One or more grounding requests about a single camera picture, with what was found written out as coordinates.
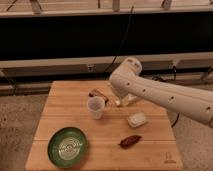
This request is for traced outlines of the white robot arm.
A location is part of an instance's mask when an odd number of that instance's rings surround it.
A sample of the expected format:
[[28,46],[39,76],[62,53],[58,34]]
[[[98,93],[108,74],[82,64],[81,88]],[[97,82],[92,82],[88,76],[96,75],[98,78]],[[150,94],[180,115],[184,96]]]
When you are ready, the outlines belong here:
[[120,99],[132,94],[213,128],[213,92],[140,77],[142,64],[126,58],[110,75],[112,92]]

